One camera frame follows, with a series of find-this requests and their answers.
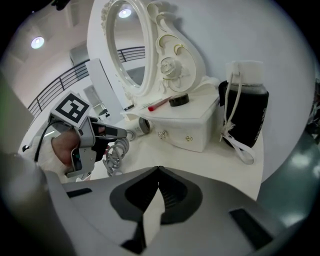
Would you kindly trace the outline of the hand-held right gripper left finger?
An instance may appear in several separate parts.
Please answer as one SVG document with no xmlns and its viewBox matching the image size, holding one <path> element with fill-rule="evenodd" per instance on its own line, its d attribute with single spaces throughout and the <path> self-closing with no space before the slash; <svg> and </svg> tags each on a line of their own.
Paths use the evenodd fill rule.
<svg viewBox="0 0 320 256">
<path fill-rule="evenodd" d="M 115 177 L 62 184 L 46 172 L 52 206 L 75 256 L 142 256 L 146 249 L 143 210 L 152 193 L 143 186 L 158 167 Z"/>
</svg>

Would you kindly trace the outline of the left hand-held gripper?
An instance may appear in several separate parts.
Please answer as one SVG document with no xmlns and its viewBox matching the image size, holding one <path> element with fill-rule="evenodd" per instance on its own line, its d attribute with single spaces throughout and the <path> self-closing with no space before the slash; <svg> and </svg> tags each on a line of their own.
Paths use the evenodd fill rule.
<svg viewBox="0 0 320 256">
<path fill-rule="evenodd" d="M 123 128 L 102 123 L 90 115 L 92 106 L 70 91 L 50 111 L 48 124 L 59 133 L 72 132 L 77 138 L 68 151 L 67 178 L 77 178 L 94 170 L 101 161 L 110 139 L 123 139 L 127 131 Z"/>
</svg>

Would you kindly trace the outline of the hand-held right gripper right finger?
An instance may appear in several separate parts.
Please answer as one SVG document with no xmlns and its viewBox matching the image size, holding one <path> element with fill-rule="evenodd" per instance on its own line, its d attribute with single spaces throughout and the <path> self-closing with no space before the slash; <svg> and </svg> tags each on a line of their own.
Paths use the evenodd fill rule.
<svg viewBox="0 0 320 256">
<path fill-rule="evenodd" d="M 160 168 L 198 185 L 202 202 L 186 221 L 163 225 L 146 256 L 274 256 L 293 229 L 237 188 L 173 168 Z"/>
</svg>

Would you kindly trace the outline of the white hair dryer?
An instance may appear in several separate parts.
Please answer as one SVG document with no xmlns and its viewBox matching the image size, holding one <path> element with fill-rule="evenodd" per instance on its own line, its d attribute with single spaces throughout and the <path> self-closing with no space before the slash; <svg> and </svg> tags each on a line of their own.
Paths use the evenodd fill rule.
<svg viewBox="0 0 320 256">
<path fill-rule="evenodd" d="M 125 121 L 123 128 L 127 131 L 125 138 L 116 139 L 113 145 L 106 150 L 105 159 L 102 160 L 109 177 L 121 175 L 121 166 L 123 158 L 130 149 L 130 142 L 137 137 L 147 135 L 151 131 L 150 123 L 142 118 L 136 118 L 131 121 Z"/>
</svg>

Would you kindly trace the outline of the white vanity dressing table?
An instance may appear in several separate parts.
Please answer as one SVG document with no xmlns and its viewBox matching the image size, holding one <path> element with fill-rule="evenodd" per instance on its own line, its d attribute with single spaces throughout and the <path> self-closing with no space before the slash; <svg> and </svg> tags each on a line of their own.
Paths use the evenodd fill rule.
<svg viewBox="0 0 320 256">
<path fill-rule="evenodd" d="M 131 109 L 112 125 L 129 128 L 139 117 L 150 122 L 151 132 L 131 141 L 120 167 L 124 173 L 164 166 L 222 181 L 252 199 L 258 197 L 264 167 L 263 138 L 253 147 L 254 163 L 245 164 L 220 138 L 217 94 L 190 95 L 187 104 L 172 107 L 166 102 L 154 111 Z"/>
</svg>

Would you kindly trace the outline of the person's left hand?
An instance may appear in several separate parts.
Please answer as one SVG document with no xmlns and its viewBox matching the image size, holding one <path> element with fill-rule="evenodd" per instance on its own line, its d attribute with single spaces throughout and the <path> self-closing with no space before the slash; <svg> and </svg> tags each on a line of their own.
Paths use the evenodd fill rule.
<svg viewBox="0 0 320 256">
<path fill-rule="evenodd" d="M 73 129 L 65 131 L 51 140 L 55 155 L 67 167 L 72 165 L 71 153 L 79 143 L 80 138 Z"/>
</svg>

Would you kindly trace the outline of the black round tin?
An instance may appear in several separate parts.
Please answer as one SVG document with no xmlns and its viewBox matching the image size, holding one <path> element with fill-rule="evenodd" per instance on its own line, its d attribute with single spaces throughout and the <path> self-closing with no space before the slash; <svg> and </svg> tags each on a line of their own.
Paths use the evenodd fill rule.
<svg viewBox="0 0 320 256">
<path fill-rule="evenodd" d="M 189 103 L 190 99 L 187 93 L 182 93 L 182 94 L 170 97 L 168 101 L 171 107 L 179 107 Z"/>
</svg>

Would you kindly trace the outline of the black balcony railing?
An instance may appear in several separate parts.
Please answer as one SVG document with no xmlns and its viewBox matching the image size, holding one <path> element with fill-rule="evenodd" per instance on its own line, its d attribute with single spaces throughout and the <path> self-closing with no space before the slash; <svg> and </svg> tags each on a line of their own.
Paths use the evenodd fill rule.
<svg viewBox="0 0 320 256">
<path fill-rule="evenodd" d="M 86 59 L 62 73 L 35 97 L 27 108 L 34 118 L 37 118 L 49 103 L 66 89 L 89 76 L 86 66 L 88 61 L 89 59 Z"/>
</svg>

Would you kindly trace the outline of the bottle with black sleeve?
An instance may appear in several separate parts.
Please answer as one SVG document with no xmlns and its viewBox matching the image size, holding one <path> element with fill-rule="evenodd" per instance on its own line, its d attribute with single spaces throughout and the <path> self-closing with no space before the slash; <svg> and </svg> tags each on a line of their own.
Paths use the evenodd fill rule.
<svg viewBox="0 0 320 256">
<path fill-rule="evenodd" d="M 226 80 L 218 86 L 223 124 L 220 140 L 233 148 L 246 165 L 255 162 L 255 145 L 268 107 L 261 61 L 242 60 L 226 64 Z"/>
</svg>

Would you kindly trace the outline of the round ceiling lamp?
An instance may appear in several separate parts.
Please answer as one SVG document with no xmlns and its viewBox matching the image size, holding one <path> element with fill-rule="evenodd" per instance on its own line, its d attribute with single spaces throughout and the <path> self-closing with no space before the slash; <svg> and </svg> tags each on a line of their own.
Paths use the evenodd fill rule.
<svg viewBox="0 0 320 256">
<path fill-rule="evenodd" d="M 32 49 L 39 49 L 44 45 L 44 43 L 45 39 L 42 36 L 38 36 L 31 41 L 30 46 Z"/>
</svg>

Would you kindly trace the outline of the oval mirror with carved frame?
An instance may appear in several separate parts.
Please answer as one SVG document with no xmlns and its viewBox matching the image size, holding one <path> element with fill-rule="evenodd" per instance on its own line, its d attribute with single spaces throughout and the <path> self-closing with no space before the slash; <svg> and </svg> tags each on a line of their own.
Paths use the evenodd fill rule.
<svg viewBox="0 0 320 256">
<path fill-rule="evenodd" d="M 116 15 L 123 3 L 135 10 L 144 40 L 145 64 L 141 85 L 123 67 L 115 43 Z M 182 93 L 218 95 L 220 81 L 206 74 L 196 47 L 174 26 L 175 15 L 164 0 L 109 0 L 101 10 L 101 27 L 115 75 L 129 101 L 137 104 L 151 98 Z"/>
</svg>

